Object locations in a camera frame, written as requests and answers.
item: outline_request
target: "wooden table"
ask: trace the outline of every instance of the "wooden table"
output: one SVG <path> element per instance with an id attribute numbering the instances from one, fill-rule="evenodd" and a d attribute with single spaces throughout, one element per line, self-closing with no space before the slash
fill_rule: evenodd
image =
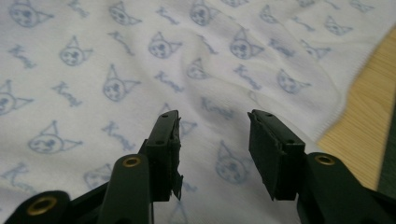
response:
<path id="1" fill-rule="evenodd" d="M 396 92 L 396 29 L 362 69 L 347 97 L 346 111 L 319 146 L 342 160 L 364 187 L 376 189 Z"/>

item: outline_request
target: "wooden surface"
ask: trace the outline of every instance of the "wooden surface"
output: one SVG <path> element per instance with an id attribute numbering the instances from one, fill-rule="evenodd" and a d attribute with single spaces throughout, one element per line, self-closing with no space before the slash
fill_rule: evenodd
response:
<path id="1" fill-rule="evenodd" d="M 319 146 L 342 160 L 364 187 L 376 189 L 396 91 L 396 29 L 352 85 L 344 115 Z"/>

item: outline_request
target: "light brown wood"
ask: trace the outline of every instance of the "light brown wood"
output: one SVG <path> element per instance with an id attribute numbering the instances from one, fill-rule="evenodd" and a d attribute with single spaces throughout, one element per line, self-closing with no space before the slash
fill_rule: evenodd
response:
<path id="1" fill-rule="evenodd" d="M 347 98 L 346 111 L 318 145 L 376 189 L 396 91 L 396 29 L 381 42 Z"/>

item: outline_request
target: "patterned cloth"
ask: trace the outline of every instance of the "patterned cloth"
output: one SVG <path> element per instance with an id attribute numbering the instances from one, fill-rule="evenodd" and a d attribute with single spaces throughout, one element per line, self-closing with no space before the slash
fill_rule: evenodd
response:
<path id="1" fill-rule="evenodd" d="M 396 21 L 394 0 L 5 0 L 0 221 L 50 189 L 108 181 L 161 113 L 181 116 L 181 202 L 156 223 L 299 223 L 248 153 L 252 109 L 315 142 Z"/>

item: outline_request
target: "white fabric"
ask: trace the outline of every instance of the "white fabric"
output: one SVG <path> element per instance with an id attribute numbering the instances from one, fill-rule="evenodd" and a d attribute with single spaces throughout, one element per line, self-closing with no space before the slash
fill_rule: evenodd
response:
<path id="1" fill-rule="evenodd" d="M 252 109 L 307 152 L 396 21 L 393 0 L 0 3 L 0 221 L 50 189 L 74 199 L 181 116 L 182 200 L 156 223 L 299 223 L 248 153 Z"/>

